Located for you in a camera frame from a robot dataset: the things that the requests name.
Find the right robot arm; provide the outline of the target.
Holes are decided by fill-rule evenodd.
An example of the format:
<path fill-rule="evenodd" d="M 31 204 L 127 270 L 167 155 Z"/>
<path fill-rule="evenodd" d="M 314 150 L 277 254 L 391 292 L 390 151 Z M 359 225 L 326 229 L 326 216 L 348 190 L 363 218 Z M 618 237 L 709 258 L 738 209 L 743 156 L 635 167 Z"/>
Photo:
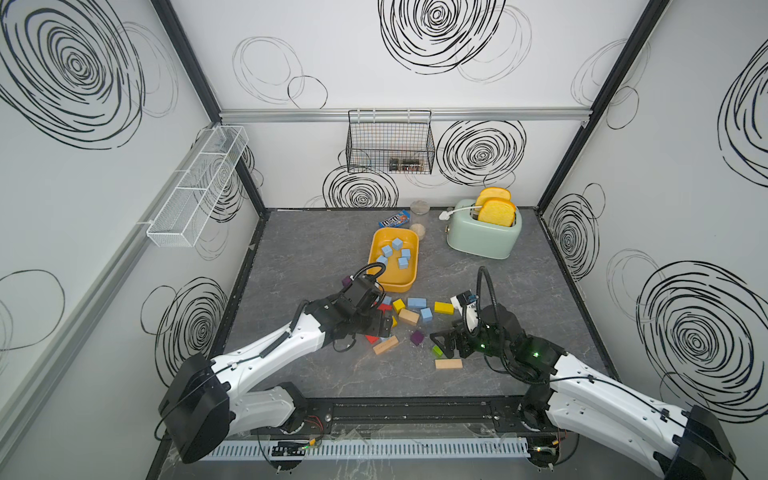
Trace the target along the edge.
<path fill-rule="evenodd" d="M 633 390 L 561 346 L 525 332 L 502 306 L 463 306 L 430 338 L 443 354 L 496 358 L 527 385 L 517 416 L 531 431 L 559 429 L 620 453 L 661 479 L 730 479 L 736 455 L 718 418 Z"/>

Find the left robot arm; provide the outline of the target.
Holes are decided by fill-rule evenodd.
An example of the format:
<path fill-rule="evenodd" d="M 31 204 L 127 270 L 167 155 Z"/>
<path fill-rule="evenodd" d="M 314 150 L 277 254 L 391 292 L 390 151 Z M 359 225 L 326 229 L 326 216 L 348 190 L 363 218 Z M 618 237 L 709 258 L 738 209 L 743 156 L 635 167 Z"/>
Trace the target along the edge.
<path fill-rule="evenodd" d="M 299 430 L 307 407 L 298 389 L 289 382 L 263 391 L 256 385 L 337 340 L 387 333 L 391 323 L 379 308 L 385 296 L 372 276 L 361 274 L 336 294 L 302 301 L 286 325 L 245 347 L 185 360 L 158 407 L 181 461 L 201 460 L 232 435 Z"/>

